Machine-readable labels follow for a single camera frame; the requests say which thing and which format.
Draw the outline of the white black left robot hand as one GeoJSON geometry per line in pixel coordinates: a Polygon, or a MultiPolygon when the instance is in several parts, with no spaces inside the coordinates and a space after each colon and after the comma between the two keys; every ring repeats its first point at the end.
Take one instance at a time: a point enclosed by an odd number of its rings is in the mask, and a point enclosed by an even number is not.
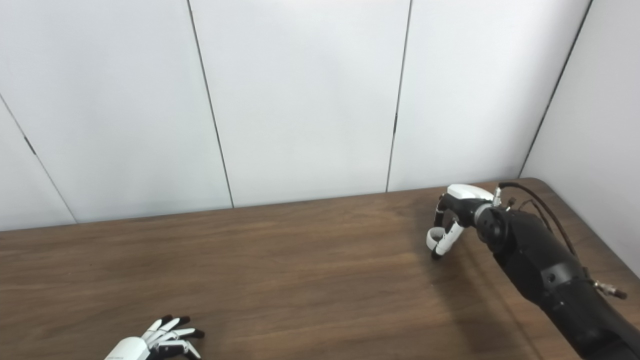
{"type": "Polygon", "coordinates": [[[156,319],[140,336],[123,338],[105,357],[106,360],[169,360],[183,357],[201,360],[202,356],[190,339],[203,339],[206,333],[197,328],[182,328],[189,316],[171,314],[156,319]]]}

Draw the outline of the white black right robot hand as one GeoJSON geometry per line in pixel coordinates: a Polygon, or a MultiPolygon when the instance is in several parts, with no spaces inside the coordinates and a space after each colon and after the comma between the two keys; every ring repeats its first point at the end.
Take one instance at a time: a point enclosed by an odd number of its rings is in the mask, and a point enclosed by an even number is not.
{"type": "Polygon", "coordinates": [[[432,259],[450,251],[464,229],[475,227],[482,211],[494,207],[495,196],[469,184],[451,184],[436,205],[433,226],[427,231],[426,246],[432,259]]]}

